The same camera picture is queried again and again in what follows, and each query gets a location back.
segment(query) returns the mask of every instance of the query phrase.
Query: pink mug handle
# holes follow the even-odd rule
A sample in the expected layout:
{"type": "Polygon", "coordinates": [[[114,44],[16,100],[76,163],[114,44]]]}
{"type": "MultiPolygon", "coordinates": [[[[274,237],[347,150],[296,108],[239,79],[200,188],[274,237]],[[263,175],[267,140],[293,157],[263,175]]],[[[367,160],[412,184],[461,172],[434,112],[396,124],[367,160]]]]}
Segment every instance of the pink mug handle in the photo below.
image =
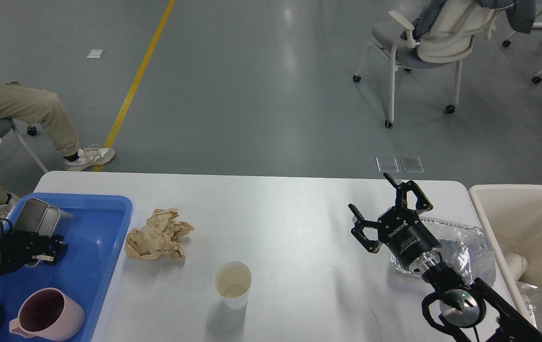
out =
{"type": "Polygon", "coordinates": [[[21,326],[19,325],[19,320],[17,318],[14,318],[9,322],[9,332],[10,333],[16,333],[17,335],[23,336],[25,338],[31,338],[36,335],[33,333],[27,333],[21,329],[21,326]]]}

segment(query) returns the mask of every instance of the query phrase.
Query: white paper cup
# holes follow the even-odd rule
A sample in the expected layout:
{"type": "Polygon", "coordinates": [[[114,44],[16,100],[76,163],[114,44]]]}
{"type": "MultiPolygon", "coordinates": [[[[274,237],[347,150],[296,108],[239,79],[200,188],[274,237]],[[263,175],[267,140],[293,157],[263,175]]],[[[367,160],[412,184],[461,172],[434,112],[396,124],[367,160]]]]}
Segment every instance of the white paper cup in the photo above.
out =
{"type": "Polygon", "coordinates": [[[227,261],[218,267],[212,283],[222,301],[230,309],[239,310],[247,304],[252,273],[243,262],[227,261]]]}

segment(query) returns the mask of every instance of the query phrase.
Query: black sock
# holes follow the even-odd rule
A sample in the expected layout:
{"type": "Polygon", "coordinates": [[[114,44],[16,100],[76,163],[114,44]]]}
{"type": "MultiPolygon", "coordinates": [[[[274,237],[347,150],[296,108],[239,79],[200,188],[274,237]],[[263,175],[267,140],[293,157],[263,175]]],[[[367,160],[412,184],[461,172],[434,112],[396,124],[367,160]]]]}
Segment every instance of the black sock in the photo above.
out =
{"type": "Polygon", "coordinates": [[[71,161],[71,162],[74,162],[75,160],[79,159],[79,152],[71,155],[71,156],[67,156],[67,157],[64,157],[65,160],[67,161],[71,161]]]}

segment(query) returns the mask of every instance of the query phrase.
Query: white container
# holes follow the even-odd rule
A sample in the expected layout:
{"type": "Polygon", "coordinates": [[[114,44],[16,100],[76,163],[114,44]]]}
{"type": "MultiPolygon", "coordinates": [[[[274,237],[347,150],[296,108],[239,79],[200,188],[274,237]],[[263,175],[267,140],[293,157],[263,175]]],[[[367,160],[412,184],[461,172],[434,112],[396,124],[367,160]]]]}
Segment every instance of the white container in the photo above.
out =
{"type": "Polygon", "coordinates": [[[525,257],[520,281],[542,288],[542,185],[476,185],[469,194],[516,309],[528,317],[503,254],[525,257]]]}
{"type": "Polygon", "coordinates": [[[239,310],[247,304],[252,273],[240,261],[227,261],[218,267],[212,279],[214,290],[231,309],[239,310]]]}

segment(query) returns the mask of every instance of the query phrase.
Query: khaki pants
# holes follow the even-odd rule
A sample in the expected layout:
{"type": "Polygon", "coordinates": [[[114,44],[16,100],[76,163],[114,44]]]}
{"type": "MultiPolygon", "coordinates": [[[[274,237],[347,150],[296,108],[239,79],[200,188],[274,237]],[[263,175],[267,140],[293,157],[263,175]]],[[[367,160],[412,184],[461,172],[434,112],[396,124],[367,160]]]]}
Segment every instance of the khaki pants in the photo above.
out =
{"type": "MultiPolygon", "coordinates": [[[[0,84],[0,119],[4,117],[40,123],[62,156],[71,156],[79,151],[79,136],[57,94],[21,85],[0,84]]],[[[0,186],[0,204],[6,200],[6,191],[0,186]]]]}

